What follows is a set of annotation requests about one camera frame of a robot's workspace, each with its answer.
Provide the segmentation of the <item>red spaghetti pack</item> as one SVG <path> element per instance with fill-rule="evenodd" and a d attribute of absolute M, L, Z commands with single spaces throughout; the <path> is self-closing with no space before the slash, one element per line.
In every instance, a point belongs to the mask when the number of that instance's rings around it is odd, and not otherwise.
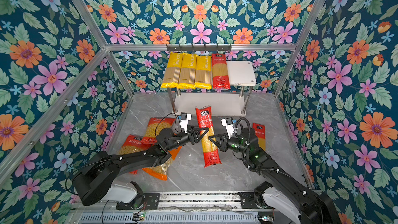
<path fill-rule="evenodd" d="M 197 115 L 197 121 L 200 128 L 209 128 L 209 132 L 206 136 L 201 140 L 202 148 L 203 148 L 203 156 L 204 156 L 204 167 L 210 167 L 216 164 L 221 164 L 221 160 L 219 157 L 219 151 L 216 152 L 208 152 L 208 137 L 214 135 L 214 127 L 212 122 L 211 115 L 211 106 L 205 108 L 196 108 L 195 109 Z"/>
<path fill-rule="evenodd" d="M 265 125 L 253 123 L 253 129 L 255 130 L 256 137 L 258 138 L 259 147 L 266 151 L 266 131 Z"/>
<path fill-rule="evenodd" d="M 213 88 L 230 90 L 226 56 L 223 54 L 212 54 L 211 58 Z"/>

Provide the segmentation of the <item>red macaroni bag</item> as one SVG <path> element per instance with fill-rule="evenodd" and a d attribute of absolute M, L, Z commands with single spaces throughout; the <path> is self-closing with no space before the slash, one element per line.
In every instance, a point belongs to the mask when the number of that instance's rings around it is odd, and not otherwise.
<path fill-rule="evenodd" d="M 151 144 L 147 144 L 143 141 L 143 137 L 136 135 L 129 135 L 126 138 L 124 144 L 121 146 L 119 154 L 125 155 L 129 153 L 140 152 L 147 150 L 151 146 L 152 146 Z"/>
<path fill-rule="evenodd" d="M 156 142 L 156 136 L 161 130 L 165 128 L 170 128 L 175 122 L 175 118 L 150 118 L 143 141 L 148 144 L 153 144 Z"/>

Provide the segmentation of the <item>yellow spaghetti pack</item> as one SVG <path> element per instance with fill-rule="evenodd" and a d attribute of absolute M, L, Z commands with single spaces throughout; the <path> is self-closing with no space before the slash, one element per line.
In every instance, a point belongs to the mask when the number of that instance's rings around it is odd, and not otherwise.
<path fill-rule="evenodd" d="M 197 56 L 194 86 L 200 89 L 212 88 L 211 56 Z"/>
<path fill-rule="evenodd" d="M 184 54 L 179 75 L 178 89 L 195 89 L 195 74 L 197 67 L 197 55 Z"/>
<path fill-rule="evenodd" d="M 176 88 L 182 66 L 183 53 L 171 52 L 161 88 Z"/>

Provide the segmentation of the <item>orange macaroni bag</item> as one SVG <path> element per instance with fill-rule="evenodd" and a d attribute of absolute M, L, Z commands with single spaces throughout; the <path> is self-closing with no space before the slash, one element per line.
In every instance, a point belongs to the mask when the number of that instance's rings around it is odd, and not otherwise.
<path fill-rule="evenodd" d="M 171 164 L 175 161 L 178 153 L 180 152 L 181 147 L 171 150 L 171 157 L 164 164 L 152 168 L 143 168 L 142 170 L 147 174 L 159 179 L 166 181 L 167 180 L 167 170 L 171 166 Z"/>

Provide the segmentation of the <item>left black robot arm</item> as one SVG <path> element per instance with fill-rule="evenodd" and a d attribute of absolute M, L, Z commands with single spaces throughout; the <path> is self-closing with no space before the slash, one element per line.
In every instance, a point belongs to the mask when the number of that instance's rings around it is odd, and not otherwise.
<path fill-rule="evenodd" d="M 172 150 L 187 143 L 199 143 L 208 131 L 209 128 L 190 125 L 187 131 L 175 134 L 172 129 L 165 128 L 156 136 L 157 142 L 147 150 L 125 155 L 109 155 L 102 151 L 77 172 L 73 178 L 73 188 L 84 206 L 102 200 L 140 204 L 143 193 L 137 183 L 116 183 L 114 180 L 125 173 L 165 164 L 171 158 Z"/>

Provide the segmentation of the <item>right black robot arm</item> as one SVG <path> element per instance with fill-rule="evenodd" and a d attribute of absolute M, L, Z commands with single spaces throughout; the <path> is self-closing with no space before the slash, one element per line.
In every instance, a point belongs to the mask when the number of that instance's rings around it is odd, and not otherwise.
<path fill-rule="evenodd" d="M 258 206 L 270 206 L 294 224 L 339 224 L 339 214 L 333 200 L 326 194 L 318 194 L 304 186 L 261 148 L 265 138 L 265 128 L 254 125 L 244 128 L 240 134 L 218 134 L 208 139 L 220 151 L 232 150 L 240 153 L 241 161 L 251 172 L 266 179 L 254 189 L 254 198 Z"/>

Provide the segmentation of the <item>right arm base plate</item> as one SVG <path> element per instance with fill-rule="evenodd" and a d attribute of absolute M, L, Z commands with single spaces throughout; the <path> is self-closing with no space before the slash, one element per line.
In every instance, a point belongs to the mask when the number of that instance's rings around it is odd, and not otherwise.
<path fill-rule="evenodd" d="M 240 197 L 240 206 L 242 209 L 276 210 L 265 203 L 257 203 L 253 192 L 238 192 L 237 194 Z"/>

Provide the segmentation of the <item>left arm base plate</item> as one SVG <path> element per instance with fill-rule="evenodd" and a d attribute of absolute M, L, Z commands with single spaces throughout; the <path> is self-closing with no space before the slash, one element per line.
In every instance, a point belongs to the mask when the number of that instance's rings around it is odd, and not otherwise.
<path fill-rule="evenodd" d="M 159 193 L 138 194 L 130 203 L 118 202 L 117 210 L 154 210 L 160 202 Z"/>

